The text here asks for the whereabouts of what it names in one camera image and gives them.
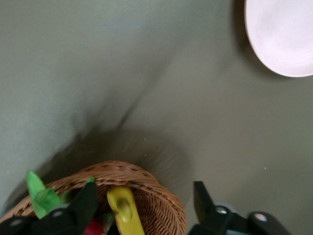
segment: red object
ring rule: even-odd
[[[84,235],[102,235],[104,234],[103,231],[103,224],[96,218],[92,218],[88,227],[84,231]]]

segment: woven wicker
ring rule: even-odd
[[[185,234],[186,216],[179,199],[161,186],[152,174],[133,164],[119,161],[95,164],[46,186],[61,195],[65,190],[80,189],[91,176],[97,184],[98,212],[109,207],[106,194],[110,185],[126,185],[133,189],[146,235]],[[29,196],[6,213],[0,222],[19,215],[34,216]]]

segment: pink plate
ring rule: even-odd
[[[313,0],[246,0],[245,21],[254,52],[270,70],[313,75]]]

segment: gray table surface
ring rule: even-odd
[[[313,232],[313,77],[268,70],[244,2],[0,0],[0,205],[105,160]]]

